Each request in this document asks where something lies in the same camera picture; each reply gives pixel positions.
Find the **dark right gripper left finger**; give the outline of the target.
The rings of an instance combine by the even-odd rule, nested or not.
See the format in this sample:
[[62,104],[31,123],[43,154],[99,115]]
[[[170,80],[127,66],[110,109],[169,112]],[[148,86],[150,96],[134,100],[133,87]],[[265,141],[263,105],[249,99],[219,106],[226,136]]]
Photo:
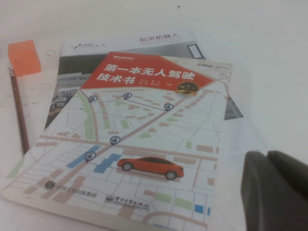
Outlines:
[[245,155],[241,182],[241,197],[244,206],[246,229],[265,231],[269,208],[270,190],[275,170],[270,161],[259,151]]

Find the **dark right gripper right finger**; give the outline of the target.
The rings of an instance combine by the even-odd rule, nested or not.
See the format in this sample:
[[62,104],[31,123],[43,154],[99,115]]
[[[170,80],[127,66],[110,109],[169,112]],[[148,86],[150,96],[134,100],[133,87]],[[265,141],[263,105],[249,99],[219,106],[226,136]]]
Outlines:
[[280,203],[284,231],[306,231],[308,229],[308,166],[280,151],[269,151],[268,160],[278,171],[283,182]]

